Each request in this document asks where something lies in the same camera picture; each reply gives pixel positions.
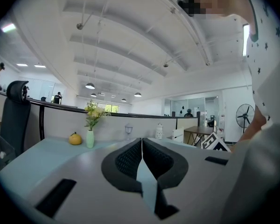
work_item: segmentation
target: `black fan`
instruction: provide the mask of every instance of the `black fan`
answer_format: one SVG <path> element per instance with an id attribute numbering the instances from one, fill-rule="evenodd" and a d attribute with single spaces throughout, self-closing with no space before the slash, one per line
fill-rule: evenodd
<path id="1" fill-rule="evenodd" d="M 243 133 L 245 128 L 247 128 L 254 117 L 254 109 L 251 105 L 244 104 L 241 105 L 237 110 L 237 123 L 243 128 Z"/>

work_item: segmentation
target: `star print shirt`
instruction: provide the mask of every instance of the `star print shirt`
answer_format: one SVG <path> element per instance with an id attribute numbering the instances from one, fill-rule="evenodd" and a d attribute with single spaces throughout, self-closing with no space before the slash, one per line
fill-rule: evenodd
<path id="1" fill-rule="evenodd" d="M 280 124 L 280 21 L 265 0 L 250 0 L 256 34 L 247 42 L 255 104 L 267 125 Z"/>

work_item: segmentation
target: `ceiling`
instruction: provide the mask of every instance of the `ceiling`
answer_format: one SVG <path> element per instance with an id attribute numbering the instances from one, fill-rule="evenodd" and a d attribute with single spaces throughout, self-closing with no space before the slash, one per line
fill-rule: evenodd
<path id="1" fill-rule="evenodd" d="M 242 60 L 245 21 L 190 18 L 172 0 L 20 0 L 10 13 L 19 32 L 3 33 L 0 55 L 29 64 L 21 71 L 39 72 L 40 61 L 77 95 L 88 82 L 96 93 L 133 95 Z"/>

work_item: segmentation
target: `black chair backrest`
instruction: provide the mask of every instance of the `black chair backrest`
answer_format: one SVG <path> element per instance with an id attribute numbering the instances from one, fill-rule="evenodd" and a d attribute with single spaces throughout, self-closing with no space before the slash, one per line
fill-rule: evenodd
<path id="1" fill-rule="evenodd" d="M 7 88 L 0 136 L 14 149 L 16 156 L 24 151 L 25 132 L 31 103 L 23 99 L 23 87 L 28 81 L 13 81 Z"/>

